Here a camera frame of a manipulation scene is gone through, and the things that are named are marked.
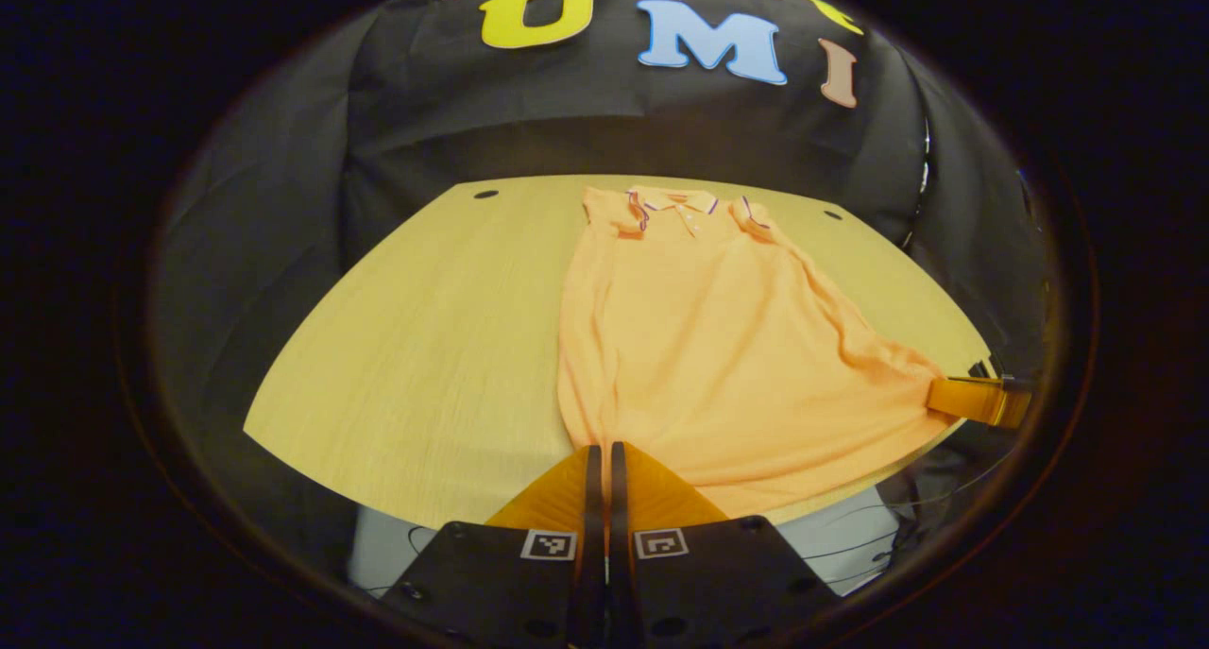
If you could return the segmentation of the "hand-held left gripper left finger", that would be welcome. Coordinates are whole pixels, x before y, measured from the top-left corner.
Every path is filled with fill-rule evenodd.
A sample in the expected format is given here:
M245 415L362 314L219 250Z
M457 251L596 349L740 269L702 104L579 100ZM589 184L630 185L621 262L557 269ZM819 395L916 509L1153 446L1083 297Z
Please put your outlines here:
M382 596L449 648L602 648L602 452L578 451L485 525L449 521Z

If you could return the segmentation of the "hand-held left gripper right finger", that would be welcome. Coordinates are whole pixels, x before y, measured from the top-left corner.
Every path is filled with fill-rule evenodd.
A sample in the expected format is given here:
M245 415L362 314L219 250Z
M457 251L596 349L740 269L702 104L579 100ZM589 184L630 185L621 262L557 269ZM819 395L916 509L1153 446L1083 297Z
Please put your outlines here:
M613 444L609 647L783 648L840 604L765 517L728 518L652 456Z

